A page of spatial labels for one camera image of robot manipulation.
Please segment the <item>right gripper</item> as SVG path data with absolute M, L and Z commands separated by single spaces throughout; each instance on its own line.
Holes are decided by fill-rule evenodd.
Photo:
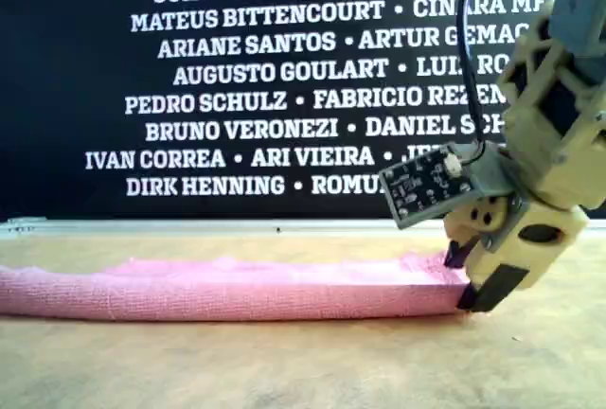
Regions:
M 513 159 L 534 197 L 517 237 L 500 243 L 480 237 L 503 225 L 507 196 L 477 199 L 444 218 L 444 265 L 463 269 L 469 280 L 460 310 L 489 312 L 533 286 L 588 224 L 583 210 L 605 202 L 605 116 L 517 118 Z

